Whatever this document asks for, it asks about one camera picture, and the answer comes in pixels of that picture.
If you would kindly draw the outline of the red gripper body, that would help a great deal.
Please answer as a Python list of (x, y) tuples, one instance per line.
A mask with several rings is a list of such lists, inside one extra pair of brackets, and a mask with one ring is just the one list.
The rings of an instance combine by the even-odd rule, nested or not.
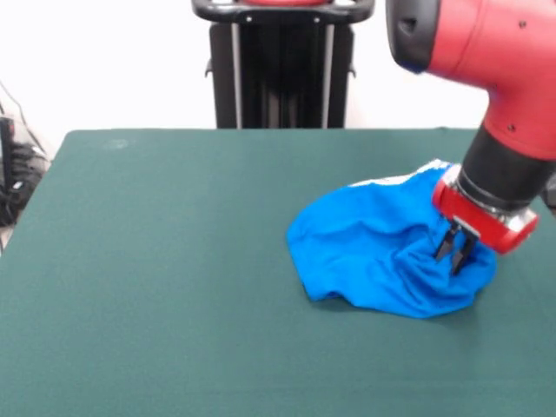
[(442, 175), (434, 188), (433, 205), (449, 222), (459, 223), (460, 231), (476, 235), (479, 242), (498, 254), (516, 249), (536, 229), (538, 215), (530, 208), (504, 214), (480, 206), (460, 190), (460, 170), (461, 166), (454, 164)]

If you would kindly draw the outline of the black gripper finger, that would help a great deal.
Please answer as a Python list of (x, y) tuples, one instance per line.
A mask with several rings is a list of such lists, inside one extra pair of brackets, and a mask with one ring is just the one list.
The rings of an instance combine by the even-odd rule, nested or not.
[(453, 248), (453, 242), (456, 235), (460, 231), (460, 225), (456, 221), (450, 222), (450, 227), (444, 234), (438, 248), (434, 252), (434, 259), (440, 261), (444, 256), (450, 253)]
[(478, 241), (476, 235), (466, 234), (463, 244), (456, 248), (455, 247), (455, 238), (456, 235), (453, 236), (451, 241), (451, 275), (457, 275), (463, 268), (467, 258), (472, 253), (473, 248)]

